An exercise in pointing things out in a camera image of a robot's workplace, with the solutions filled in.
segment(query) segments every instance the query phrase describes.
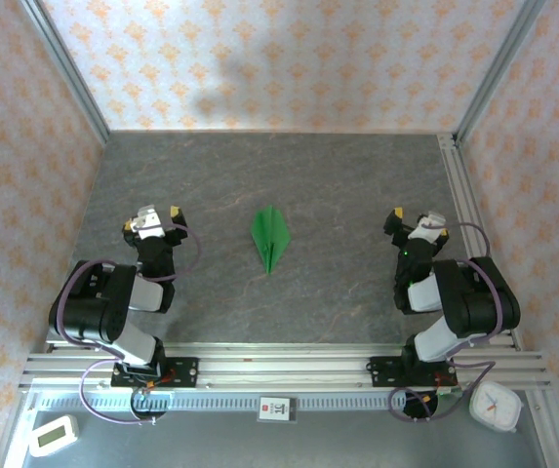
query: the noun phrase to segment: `small label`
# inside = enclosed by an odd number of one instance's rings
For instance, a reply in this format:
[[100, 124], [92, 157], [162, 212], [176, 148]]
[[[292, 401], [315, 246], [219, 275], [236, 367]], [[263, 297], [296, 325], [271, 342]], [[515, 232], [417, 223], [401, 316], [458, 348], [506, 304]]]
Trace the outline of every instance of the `small label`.
[[260, 421], [290, 421], [292, 413], [290, 398], [260, 397]]

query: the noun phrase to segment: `white digital device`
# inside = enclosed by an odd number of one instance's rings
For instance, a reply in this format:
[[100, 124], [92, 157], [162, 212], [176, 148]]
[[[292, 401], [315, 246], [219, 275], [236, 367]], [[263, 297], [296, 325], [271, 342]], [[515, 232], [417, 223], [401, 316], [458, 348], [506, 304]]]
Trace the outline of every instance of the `white digital device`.
[[470, 398], [472, 417], [498, 432], [515, 432], [522, 406], [514, 391], [492, 381], [481, 382]]
[[70, 446], [78, 437], [77, 419], [65, 415], [32, 431], [29, 453], [32, 456], [46, 456]]

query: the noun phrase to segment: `orange pattern wallpaper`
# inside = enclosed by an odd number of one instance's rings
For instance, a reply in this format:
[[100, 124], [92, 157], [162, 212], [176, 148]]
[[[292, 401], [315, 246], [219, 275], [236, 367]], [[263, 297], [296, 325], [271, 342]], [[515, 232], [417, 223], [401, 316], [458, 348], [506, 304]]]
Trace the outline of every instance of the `orange pattern wallpaper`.
[[559, 388], [559, 0], [547, 2], [463, 148], [530, 349]]
[[0, 436], [43, 342], [101, 147], [17, 0], [0, 0]]
[[113, 130], [454, 131], [523, 0], [44, 0]]

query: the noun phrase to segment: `gray table surface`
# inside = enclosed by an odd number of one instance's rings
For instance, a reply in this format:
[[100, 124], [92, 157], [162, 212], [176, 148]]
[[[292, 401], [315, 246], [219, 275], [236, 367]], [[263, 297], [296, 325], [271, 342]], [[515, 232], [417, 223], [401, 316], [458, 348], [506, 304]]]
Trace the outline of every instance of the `gray table surface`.
[[[456, 220], [435, 136], [114, 133], [73, 259], [134, 264], [121, 227], [149, 204], [181, 206], [203, 242], [169, 313], [133, 314], [165, 341], [399, 343], [438, 318], [394, 308], [398, 251], [382, 231], [396, 206], [410, 223]], [[269, 204], [292, 242], [267, 276], [250, 229]], [[194, 249], [176, 248], [176, 267]], [[464, 256], [458, 230], [440, 255]]]
[[[257, 422], [255, 412], [178, 412], [143, 427], [117, 426], [81, 409], [65, 413], [77, 417], [79, 441], [45, 458], [28, 455], [25, 468], [544, 466], [528, 405], [516, 433], [479, 424], [466, 404], [423, 424], [397, 421], [387, 411], [301, 411], [296, 423]], [[61, 415], [39, 412], [36, 426]]]

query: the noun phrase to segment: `metal corner post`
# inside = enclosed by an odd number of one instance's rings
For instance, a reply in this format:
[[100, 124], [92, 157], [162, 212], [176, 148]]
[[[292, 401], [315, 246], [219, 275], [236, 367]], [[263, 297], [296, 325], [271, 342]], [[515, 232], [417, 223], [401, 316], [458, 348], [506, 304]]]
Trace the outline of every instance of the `metal corner post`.
[[34, 27], [43, 39], [45, 48], [49, 52], [56, 68], [60, 71], [64, 82], [75, 97], [95, 135], [102, 145], [107, 142], [110, 135], [103, 115], [97, 103], [93, 99], [88, 86], [71, 58], [71, 54], [64, 46], [62, 38], [54, 25], [54, 22], [47, 13], [41, 0], [20, 0], [27, 11], [29, 18], [34, 23]]
[[490, 65], [481, 86], [472, 99], [465, 115], [461, 119], [459, 129], [456, 133], [456, 143], [463, 143], [469, 136], [476, 121], [487, 107], [492, 94], [496, 90], [504, 72], [515, 58], [515, 54], [520, 49], [528, 32], [535, 23], [535, 19], [541, 11], [545, 0], [526, 0], [520, 13], [513, 22], [511, 29], [504, 38], [494, 61]]

